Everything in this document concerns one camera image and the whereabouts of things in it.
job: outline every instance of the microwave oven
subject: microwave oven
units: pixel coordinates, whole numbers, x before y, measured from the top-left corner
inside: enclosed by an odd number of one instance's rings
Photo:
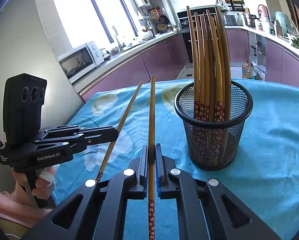
[[[71,84],[104,62],[103,53],[94,41],[71,49],[57,59]]]

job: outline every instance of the faucet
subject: faucet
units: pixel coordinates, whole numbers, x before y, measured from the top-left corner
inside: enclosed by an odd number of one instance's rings
[[[118,36],[118,32],[117,32],[117,29],[115,28],[115,26],[113,25],[112,27],[112,30],[114,31],[114,35],[115,35],[115,38],[116,38],[116,41],[117,41],[117,44],[118,44],[118,49],[120,52],[123,51],[123,47],[121,46],[121,43],[119,42],[117,36]]]

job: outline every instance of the wooden chopstick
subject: wooden chopstick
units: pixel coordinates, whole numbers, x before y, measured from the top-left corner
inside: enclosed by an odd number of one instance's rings
[[[148,238],[155,240],[155,76],[152,76],[148,120]]]
[[[222,41],[222,34],[221,34],[221,26],[220,22],[217,16],[215,16],[215,21],[216,21],[216,34],[218,37],[218,48],[220,51],[220,60],[221,60],[221,69],[222,69],[222,95],[223,95],[223,111],[225,114],[225,65],[224,65],[224,51],[223,51],[223,41]]]
[[[196,33],[199,43],[199,64],[200,64],[200,106],[199,106],[199,120],[203,120],[205,108],[205,59],[204,59],[204,46],[203,37],[200,26],[200,19],[197,12],[195,13]]]
[[[209,103],[210,103],[210,63],[208,53],[208,38],[206,33],[206,25],[204,21],[204,13],[200,15],[202,34],[203,34],[203,46],[204,46],[204,70],[205,70],[205,96],[204,96],[204,113],[203,121],[208,122],[209,116]]]
[[[141,81],[141,82],[139,83],[137,89],[135,90],[135,92],[134,92],[134,94],[133,94],[133,96],[132,96],[132,98],[131,98],[131,101],[128,103],[128,106],[127,106],[127,108],[126,108],[126,110],[125,110],[125,112],[124,112],[124,114],[123,114],[123,116],[122,116],[120,122],[118,123],[118,126],[117,126],[117,128],[116,128],[118,134],[120,134],[120,132],[121,132],[121,130],[122,130],[122,128],[123,128],[123,125],[124,125],[125,120],[126,120],[126,118],[127,118],[127,116],[128,116],[128,113],[129,113],[130,110],[131,110],[131,107],[132,107],[132,105],[133,105],[133,103],[134,103],[134,101],[135,101],[135,98],[136,98],[136,96],[137,96],[137,94],[138,94],[138,92],[139,92],[139,90],[140,90],[142,84],[143,84],[143,82]],[[101,177],[102,177],[102,175],[103,175],[103,172],[104,172],[104,170],[105,170],[105,167],[106,167],[106,165],[107,165],[107,162],[108,162],[108,160],[109,160],[109,157],[110,157],[110,155],[111,155],[111,153],[112,153],[112,151],[113,151],[113,149],[114,149],[115,143],[116,143],[116,141],[114,141],[114,142],[110,142],[110,144],[109,144],[109,146],[108,146],[108,149],[107,149],[107,151],[106,151],[106,154],[105,154],[105,156],[104,156],[104,159],[103,159],[103,161],[102,161],[102,164],[101,164],[101,166],[100,166],[100,168],[99,168],[99,172],[98,172],[97,177],[96,177],[96,181],[97,181],[97,182],[100,182],[100,179],[101,179]]]
[[[224,120],[228,121],[230,119],[231,113],[231,63],[230,63],[230,51],[229,45],[227,41],[226,30],[224,28],[221,15],[216,10],[216,16],[218,18],[220,24],[220,33],[222,37],[222,45],[223,45],[223,54],[224,54],[224,67],[225,67],[225,116]]]
[[[192,54],[193,54],[193,75],[194,75],[194,119],[198,118],[199,104],[200,104],[200,74],[199,74],[199,56],[197,51],[196,37],[194,31],[194,24],[192,19],[191,10],[188,6],[187,16],[190,23]]]
[[[217,103],[215,105],[214,121],[221,122],[224,120],[221,58],[220,58],[220,51],[218,48],[214,19],[212,18],[209,10],[207,10],[207,14],[208,14],[209,22],[210,22],[210,27],[211,27],[214,57],[215,57],[216,102]]]
[[[215,63],[214,63],[214,52],[212,45],[212,36],[210,28],[208,27],[208,19],[206,14],[203,15],[205,24],[206,24],[206,33],[207,33],[207,43],[208,43],[208,56],[209,56],[209,65],[210,65],[210,103],[209,103],[209,122],[214,122],[214,112],[215,112],[215,88],[216,88],[216,80],[215,80]]]

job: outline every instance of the black wire mesh basket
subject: black wire mesh basket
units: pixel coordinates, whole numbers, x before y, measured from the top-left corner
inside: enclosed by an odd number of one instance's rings
[[[194,83],[181,89],[174,101],[176,113],[183,120],[188,155],[199,168],[216,171],[230,165],[237,153],[246,118],[253,100],[242,85],[231,83],[230,120],[204,122],[194,119]]]

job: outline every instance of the camera module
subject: camera module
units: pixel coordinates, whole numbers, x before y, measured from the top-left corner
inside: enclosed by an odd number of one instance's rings
[[[26,102],[26,100],[28,99],[28,95],[29,95],[28,87],[24,87],[24,89],[22,91],[22,101],[23,102]]]
[[[31,95],[31,98],[32,98],[33,102],[35,102],[37,100],[37,94],[38,94],[38,88],[37,87],[33,87],[33,89],[32,89],[32,95]]]
[[[45,91],[44,91],[44,88],[42,88],[42,89],[41,89],[41,92],[39,93],[39,98],[40,98],[41,100],[43,100],[43,98],[44,98],[44,94],[45,94]]]

